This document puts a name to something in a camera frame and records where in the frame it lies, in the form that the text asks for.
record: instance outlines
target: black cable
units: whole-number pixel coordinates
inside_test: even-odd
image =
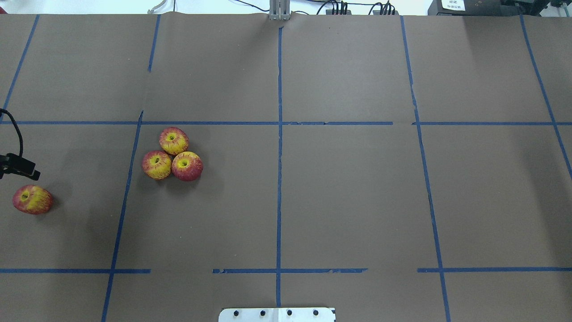
[[[233,0],[233,1],[240,2],[240,3],[244,3],[245,5],[254,7],[254,8],[256,8],[256,9],[262,11],[262,12],[270,12],[270,9],[264,10],[264,9],[262,9],[262,8],[260,8],[260,7],[257,7],[257,6],[255,6],[255,5],[251,4],[251,3],[248,3],[248,2],[244,2],[244,1],[241,1],[241,0]]]
[[[320,14],[321,9],[322,9],[325,5],[327,5],[328,3],[331,3],[331,4],[332,4],[332,12],[333,12],[333,8],[334,8],[333,4],[336,3],[336,5],[337,5],[337,1],[328,0],[328,1],[324,2],[324,3],[322,3],[322,5],[320,6],[320,9],[318,9],[318,12],[317,12],[316,14],[317,14],[317,15]]]
[[[377,6],[377,5],[381,6],[381,9],[379,9],[379,10],[383,10],[383,3],[378,2],[378,3],[374,4],[373,6],[371,6],[370,13],[368,13],[367,15],[370,15],[374,11],[375,6]]]
[[[387,0],[385,6],[383,6],[383,15],[389,15],[389,12],[391,11],[391,7],[392,7],[392,5],[390,3],[390,0]]]
[[[18,134],[18,140],[20,141],[20,153],[19,156],[20,158],[22,157],[22,153],[24,152],[24,143],[22,140],[22,134],[20,133],[20,129],[18,128],[18,124],[16,124],[16,120],[14,120],[14,117],[12,116],[12,114],[10,114],[10,112],[8,112],[7,110],[0,108],[0,113],[4,113],[6,115],[8,115],[8,117],[10,118],[10,121],[12,121],[12,125],[14,126],[14,128],[16,129],[16,133]]]
[[[347,2],[341,2],[341,10],[340,10],[340,14],[348,14],[348,3]]]

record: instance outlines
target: white metal plate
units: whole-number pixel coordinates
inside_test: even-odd
[[[335,322],[335,312],[334,308],[234,308],[220,312],[219,322]]]

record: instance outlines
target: metal post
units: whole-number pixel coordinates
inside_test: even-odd
[[[290,0],[270,0],[271,20],[290,20]]]

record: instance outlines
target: apple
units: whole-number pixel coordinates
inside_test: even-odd
[[[173,175],[183,181],[193,181],[199,178],[202,173],[202,161],[195,153],[182,152],[173,159],[171,165]]]
[[[171,174],[171,157],[164,151],[151,151],[143,157],[143,172],[155,180],[162,180]]]
[[[33,184],[21,187],[12,197],[12,205],[14,205],[16,209],[32,215],[47,213],[53,202],[54,200],[51,197],[51,193]]]
[[[159,136],[161,148],[170,155],[177,155],[189,147],[189,138],[181,129],[168,127]]]

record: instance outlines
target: grid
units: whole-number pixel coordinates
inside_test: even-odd
[[[153,46],[150,54],[149,59],[149,66],[148,71],[151,72],[152,64],[153,64],[153,56],[154,56],[154,49],[157,41],[157,34],[158,28],[160,25],[161,16],[157,16],[157,22],[154,32],[154,39],[153,39]],[[18,68],[15,72],[13,81],[11,83],[8,95],[6,97],[6,101],[4,103],[4,108],[9,106],[9,100],[11,93],[13,91],[14,86],[17,83],[17,78],[19,75],[19,71],[21,70],[22,64],[24,62],[26,52],[28,47],[32,41],[34,31],[38,24],[39,15],[36,16],[34,20],[34,25],[30,31],[30,35],[28,41],[26,43],[25,49],[22,53],[22,57],[19,61]],[[436,251],[436,259],[438,263],[437,268],[418,268],[418,273],[439,273],[441,289],[442,289],[442,296],[443,296],[443,304],[444,304],[444,312],[447,321],[451,321],[450,316],[450,309],[448,304],[447,298],[447,287],[446,287],[446,273],[472,273],[472,272],[572,272],[572,268],[570,267],[474,267],[474,268],[448,268],[443,266],[442,261],[442,254],[439,244],[439,234],[438,234],[438,227],[437,227],[437,220],[435,216],[435,210],[433,205],[433,198],[431,194],[431,184],[430,184],[430,176],[427,169],[427,160],[425,154],[425,147],[423,145],[423,138],[422,138],[422,127],[424,126],[431,126],[431,125],[441,125],[441,126],[471,126],[471,125],[503,125],[503,126],[552,126],[554,128],[555,135],[557,137],[559,146],[562,151],[562,156],[566,162],[566,166],[568,172],[572,178],[572,168],[570,166],[570,162],[566,153],[566,149],[563,145],[562,138],[560,135],[560,131],[558,129],[559,126],[570,126],[572,122],[557,122],[552,108],[550,106],[550,102],[548,96],[546,94],[546,90],[544,84],[542,82],[541,75],[538,71],[538,67],[535,62],[534,54],[530,45],[530,41],[526,32],[526,26],[523,19],[523,16],[520,16],[521,26],[523,31],[523,36],[529,51],[531,63],[533,65],[535,74],[538,79],[538,84],[541,88],[543,98],[546,103],[547,110],[550,115],[551,122],[423,122],[420,119],[419,111],[418,111],[418,102],[415,97],[414,92],[414,79],[412,75],[412,67],[410,62],[410,55],[409,49],[407,45],[407,35],[406,35],[406,26],[403,17],[400,17],[401,28],[402,28],[402,36],[403,36],[403,44],[404,44],[404,51],[407,60],[407,69],[408,69],[408,76],[409,82],[411,87],[411,98],[413,105],[415,107],[415,122],[412,123],[416,127],[417,134],[418,134],[418,141],[419,141],[419,148],[420,148],[420,155],[422,158],[423,164],[423,172],[424,172],[424,179],[427,189],[428,195],[428,203],[430,206],[430,214],[431,214],[431,222],[432,222],[432,229],[434,235],[434,243],[435,243],[435,251]],[[283,142],[283,126],[289,125],[393,125],[391,121],[379,121],[379,122],[350,122],[350,121],[337,121],[337,122],[314,122],[314,121],[283,121],[282,118],[282,35],[283,35],[283,28],[280,27],[278,29],[278,121],[143,121],[143,112],[141,112],[140,117],[137,121],[20,121],[20,124],[70,124],[70,125],[97,125],[97,124],[107,124],[107,125],[136,125],[136,133],[134,137],[133,143],[133,150],[131,154],[130,166],[128,177],[125,186],[124,198],[122,203],[121,209],[121,216],[118,224],[117,229],[117,236],[116,242],[114,246],[113,258],[110,269],[26,269],[26,268],[13,268],[13,269],[0,269],[0,273],[62,273],[62,274],[108,274],[108,287],[106,291],[105,297],[105,304],[102,313],[102,321],[106,320],[106,314],[109,306],[109,300],[111,297],[112,286],[113,286],[113,277],[115,274],[150,274],[150,269],[116,269],[116,262],[118,256],[118,250],[121,241],[121,233],[125,219],[125,210],[126,210],[126,203],[129,194],[131,179],[132,179],[132,172],[133,172],[133,163],[135,158],[135,153],[138,144],[138,138],[140,134],[141,127],[143,125],[177,125],[177,124],[190,124],[190,125],[274,125],[277,127],[278,134],[279,134],[279,142],[278,142],[278,152],[277,152],[277,163],[278,163],[278,173],[277,173],[277,230],[276,230],[276,267],[275,268],[252,268],[252,269],[237,269],[237,268],[225,268],[225,269],[213,269],[213,274],[275,274],[276,275],[276,305],[277,307],[281,306],[281,275],[282,274],[315,274],[315,273],[363,273],[367,270],[367,268],[321,268],[321,269],[305,269],[305,268],[283,268],[281,265],[281,183],[282,183],[282,142]],[[2,124],[9,124],[9,122],[2,121]]]

